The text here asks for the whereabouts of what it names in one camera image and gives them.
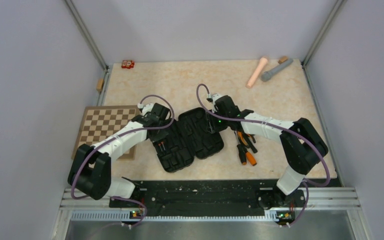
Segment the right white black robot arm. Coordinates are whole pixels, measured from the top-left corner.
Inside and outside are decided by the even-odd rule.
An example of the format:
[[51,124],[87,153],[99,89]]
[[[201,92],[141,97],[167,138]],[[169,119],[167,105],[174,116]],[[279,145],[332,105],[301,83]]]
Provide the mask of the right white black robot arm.
[[326,180],[321,186],[330,182],[329,169],[324,161],[328,147],[308,119],[284,121],[249,109],[239,110],[228,95],[209,94],[207,101],[212,103],[212,110],[207,113],[211,120],[215,120],[217,130],[230,128],[243,136],[264,137],[282,146],[287,167],[272,190],[262,194],[264,209],[287,206],[296,190],[309,182],[307,174],[318,163],[322,163],[326,172]]

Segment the black plastic tool case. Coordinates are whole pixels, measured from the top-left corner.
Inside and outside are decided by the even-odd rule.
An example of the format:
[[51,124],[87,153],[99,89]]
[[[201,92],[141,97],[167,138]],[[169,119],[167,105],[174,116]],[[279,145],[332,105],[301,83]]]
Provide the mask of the black plastic tool case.
[[[179,115],[168,127],[164,139],[150,139],[162,168],[173,173],[190,166],[195,158],[206,159],[219,153],[225,146],[220,133],[206,130],[206,111],[197,107]],[[158,144],[164,142],[165,150]]]

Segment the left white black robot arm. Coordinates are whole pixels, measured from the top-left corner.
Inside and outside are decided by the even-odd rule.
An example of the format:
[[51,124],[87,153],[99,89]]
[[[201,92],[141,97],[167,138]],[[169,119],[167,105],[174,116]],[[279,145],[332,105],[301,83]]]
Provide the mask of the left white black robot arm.
[[162,132],[173,121],[167,116],[172,107],[159,103],[139,105],[140,113],[107,138],[89,145],[80,145],[69,170],[67,182],[71,189],[79,190],[84,197],[100,200],[103,197],[120,197],[129,207],[140,202],[135,184],[112,176],[112,164],[135,145]]

